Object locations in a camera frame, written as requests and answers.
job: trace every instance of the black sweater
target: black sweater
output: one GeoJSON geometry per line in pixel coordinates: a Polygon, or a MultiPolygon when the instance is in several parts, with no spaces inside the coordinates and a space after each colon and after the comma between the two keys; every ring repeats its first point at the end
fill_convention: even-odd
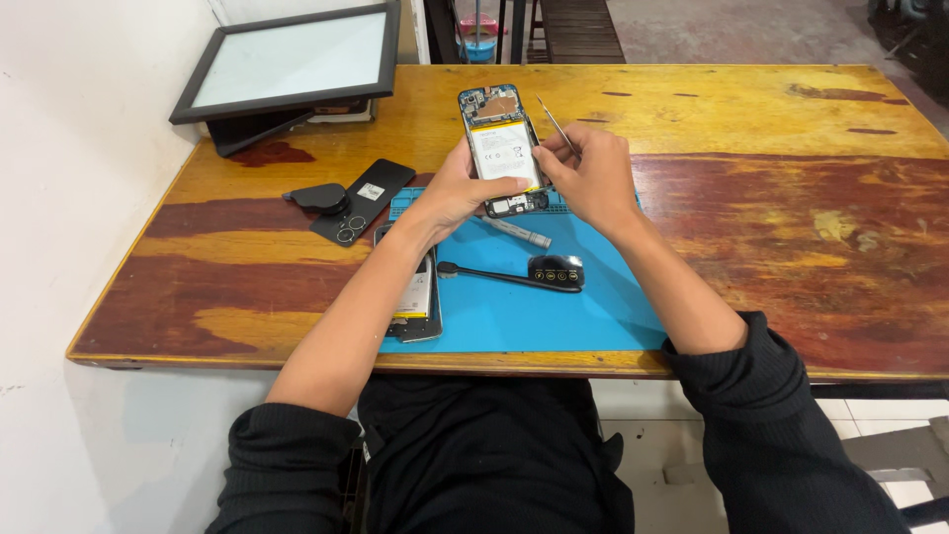
{"type": "MultiPolygon", "coordinates": [[[[794,349],[763,314],[742,317],[743,349],[662,347],[705,418],[705,466],[731,531],[908,532],[845,456],[794,349]]],[[[604,442],[595,413],[585,380],[374,375],[359,403],[368,532],[632,532],[632,495],[613,474],[622,436],[604,442]]],[[[207,531],[338,532],[336,466],[359,431],[291,405],[246,411],[207,531]]]]}

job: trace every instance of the white wall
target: white wall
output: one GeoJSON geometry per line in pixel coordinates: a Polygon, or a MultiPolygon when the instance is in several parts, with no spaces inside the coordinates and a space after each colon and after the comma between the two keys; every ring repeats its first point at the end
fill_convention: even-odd
{"type": "Polygon", "coordinates": [[[210,0],[214,13],[224,26],[292,17],[320,11],[342,10],[385,0],[210,0]]]}
{"type": "Polygon", "coordinates": [[[0,530],[196,532],[273,373],[113,372],[64,352],[190,153],[167,118],[206,0],[0,3],[0,530]]]}

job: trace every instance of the wooden bench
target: wooden bench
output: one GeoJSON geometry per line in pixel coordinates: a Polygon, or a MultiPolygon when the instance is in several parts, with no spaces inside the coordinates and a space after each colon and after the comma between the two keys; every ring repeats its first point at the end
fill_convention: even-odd
{"type": "Polygon", "coordinates": [[[528,63],[626,63],[606,1],[533,0],[528,63]],[[537,21],[538,2],[541,21],[537,21]],[[545,48],[536,46],[536,29],[544,31],[545,48]]]}

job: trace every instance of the phone battery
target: phone battery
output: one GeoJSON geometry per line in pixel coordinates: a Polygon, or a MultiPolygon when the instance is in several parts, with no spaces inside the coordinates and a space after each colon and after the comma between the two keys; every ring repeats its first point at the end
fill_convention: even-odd
{"type": "Polygon", "coordinates": [[[405,288],[393,317],[427,317],[432,299],[432,259],[425,255],[412,281],[405,288]]]}
{"type": "Polygon", "coordinates": [[[494,180],[505,176],[530,180],[531,191],[540,187],[537,167],[530,154],[530,135],[523,121],[473,129],[478,177],[494,180]]]}

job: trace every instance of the left hand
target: left hand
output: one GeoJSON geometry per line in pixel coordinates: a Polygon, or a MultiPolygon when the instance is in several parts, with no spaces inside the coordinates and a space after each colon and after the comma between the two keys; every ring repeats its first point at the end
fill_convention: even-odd
{"type": "Polygon", "coordinates": [[[431,236],[431,247],[450,236],[485,200],[517,195],[530,186],[527,178],[473,180],[470,177],[474,167],[471,147],[462,137],[425,192],[399,220],[406,219],[423,227],[431,236]]]}

